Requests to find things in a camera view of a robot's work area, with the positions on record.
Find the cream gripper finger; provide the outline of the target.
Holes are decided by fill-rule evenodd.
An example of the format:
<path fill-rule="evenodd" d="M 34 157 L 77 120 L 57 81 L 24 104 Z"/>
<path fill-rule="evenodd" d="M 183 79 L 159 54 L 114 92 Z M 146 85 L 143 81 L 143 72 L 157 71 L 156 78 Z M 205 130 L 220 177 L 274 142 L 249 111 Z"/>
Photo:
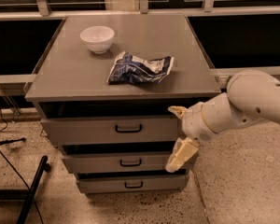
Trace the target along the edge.
<path fill-rule="evenodd" d="M 178 171 L 199 149 L 199 143 L 190 139 L 178 138 L 166 165 L 165 170 L 169 173 Z"/>
<path fill-rule="evenodd" d="M 168 110 L 176 115 L 179 119 L 182 119 L 184 117 L 185 112 L 187 109 L 184 106 L 176 106 L 172 105 L 168 108 Z"/>

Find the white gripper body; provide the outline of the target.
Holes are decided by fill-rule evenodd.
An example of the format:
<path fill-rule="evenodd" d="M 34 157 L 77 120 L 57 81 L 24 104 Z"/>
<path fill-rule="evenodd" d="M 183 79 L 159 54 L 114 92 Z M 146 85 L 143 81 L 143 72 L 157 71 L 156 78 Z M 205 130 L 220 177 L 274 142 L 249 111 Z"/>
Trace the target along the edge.
<path fill-rule="evenodd" d="M 198 143 L 211 141 L 217 136 L 203 120 L 203 103 L 189 107 L 182 118 L 183 133 Z"/>

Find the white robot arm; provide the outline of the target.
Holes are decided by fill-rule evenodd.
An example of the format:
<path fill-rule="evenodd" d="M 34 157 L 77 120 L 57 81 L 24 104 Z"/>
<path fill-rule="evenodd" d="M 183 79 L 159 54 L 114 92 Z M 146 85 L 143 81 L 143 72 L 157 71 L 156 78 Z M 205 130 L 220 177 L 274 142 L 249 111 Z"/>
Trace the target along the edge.
<path fill-rule="evenodd" d="M 186 136 L 175 141 L 165 169 L 179 170 L 200 144 L 229 129 L 240 129 L 269 120 L 280 125 L 280 81 L 259 70 L 244 70 L 232 76 L 227 90 L 207 102 L 191 107 L 171 106 L 181 120 Z"/>

